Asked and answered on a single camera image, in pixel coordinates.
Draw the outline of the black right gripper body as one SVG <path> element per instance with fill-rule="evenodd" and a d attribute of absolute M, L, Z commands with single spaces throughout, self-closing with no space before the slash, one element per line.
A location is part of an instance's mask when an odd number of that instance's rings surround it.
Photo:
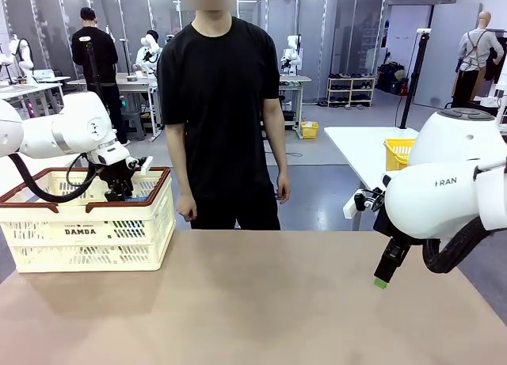
<path fill-rule="evenodd" d="M 404 234 L 392 223 L 384 206 L 378 210 L 373 230 L 394 239 L 397 245 L 412 245 L 412 238 Z"/>

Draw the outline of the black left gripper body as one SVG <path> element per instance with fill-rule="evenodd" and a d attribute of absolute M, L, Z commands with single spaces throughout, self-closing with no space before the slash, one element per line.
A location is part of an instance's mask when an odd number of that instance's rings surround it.
<path fill-rule="evenodd" d="M 138 158 L 126 158 L 111 165 L 97 165 L 97 174 L 108 185 L 132 184 L 134 172 L 139 168 Z"/>

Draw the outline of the person's right hand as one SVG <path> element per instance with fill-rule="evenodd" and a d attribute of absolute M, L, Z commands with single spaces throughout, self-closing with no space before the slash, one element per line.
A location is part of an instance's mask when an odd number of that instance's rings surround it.
<path fill-rule="evenodd" d="M 197 217 L 196 201 L 192 193 L 182 192 L 177 198 L 177 212 L 186 222 L 191 222 Z"/>

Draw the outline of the person's left hand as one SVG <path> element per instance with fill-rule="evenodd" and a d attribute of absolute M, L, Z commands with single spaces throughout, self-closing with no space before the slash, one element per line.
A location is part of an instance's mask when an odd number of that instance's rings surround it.
<path fill-rule="evenodd" d="M 288 171 L 280 171 L 276 179 L 276 200 L 280 203 L 286 203 L 290 199 L 291 184 L 288 177 Z"/>

